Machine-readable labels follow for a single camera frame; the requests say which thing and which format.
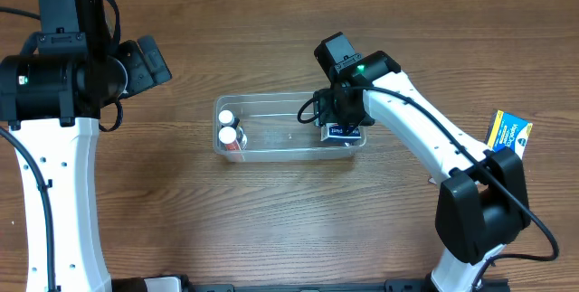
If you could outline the blue VapoDrops box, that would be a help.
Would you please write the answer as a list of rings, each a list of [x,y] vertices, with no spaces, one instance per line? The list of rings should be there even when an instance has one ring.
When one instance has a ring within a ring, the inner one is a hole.
[[[490,119],[485,144],[495,152],[509,148],[523,158],[532,127],[531,122],[498,109]]]

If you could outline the white Hansaplast plaster box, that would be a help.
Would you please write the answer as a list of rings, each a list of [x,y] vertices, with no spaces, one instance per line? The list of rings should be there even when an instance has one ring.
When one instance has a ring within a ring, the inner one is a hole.
[[[341,126],[338,123],[327,123],[320,130],[321,142],[353,143],[362,138],[358,127]]]

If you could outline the orange tube white cap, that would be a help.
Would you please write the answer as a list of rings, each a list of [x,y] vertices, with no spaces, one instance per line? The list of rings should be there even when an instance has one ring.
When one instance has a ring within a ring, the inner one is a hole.
[[[218,133],[220,142],[228,151],[244,150],[247,146],[247,136],[237,127],[223,127]]]

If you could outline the dark bottle white cap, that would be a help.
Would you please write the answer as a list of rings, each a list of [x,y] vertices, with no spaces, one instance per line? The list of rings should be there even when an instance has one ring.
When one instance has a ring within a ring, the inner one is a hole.
[[[242,129],[241,121],[230,110],[224,109],[218,114],[218,121],[221,127],[232,127]]]

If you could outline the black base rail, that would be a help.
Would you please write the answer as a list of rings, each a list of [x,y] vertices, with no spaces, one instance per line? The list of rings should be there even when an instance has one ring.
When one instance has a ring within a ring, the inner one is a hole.
[[[427,292],[436,291],[429,278],[387,279],[384,283],[273,285],[236,287],[232,284],[195,285],[187,275],[154,278],[117,278],[113,292]]]

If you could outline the clear plastic container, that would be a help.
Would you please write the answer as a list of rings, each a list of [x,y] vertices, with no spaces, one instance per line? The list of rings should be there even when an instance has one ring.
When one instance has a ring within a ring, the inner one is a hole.
[[[214,151],[228,161],[288,162],[347,158],[366,144],[366,130],[352,143],[323,142],[321,130],[297,121],[299,108],[313,96],[311,92],[284,92],[225,95],[214,102]],[[229,151],[220,142],[218,115],[229,110],[241,121],[247,136],[246,147]]]

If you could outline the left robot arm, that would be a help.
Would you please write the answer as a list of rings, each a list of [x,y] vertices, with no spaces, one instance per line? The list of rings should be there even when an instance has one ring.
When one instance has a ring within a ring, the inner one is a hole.
[[[1,130],[24,190],[30,291],[115,291],[100,244],[100,112],[172,77],[151,36],[123,41],[115,0],[39,0],[41,28],[1,63]]]

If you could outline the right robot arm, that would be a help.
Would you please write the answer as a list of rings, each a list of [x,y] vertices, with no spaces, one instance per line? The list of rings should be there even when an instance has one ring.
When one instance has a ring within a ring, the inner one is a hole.
[[[438,265],[424,279],[390,280],[385,290],[508,291],[507,281],[483,275],[532,221],[519,148],[480,142],[453,125],[383,51],[363,56],[336,33],[314,56],[329,80],[309,101],[323,139],[352,140],[380,123],[439,187],[435,229],[445,250]]]

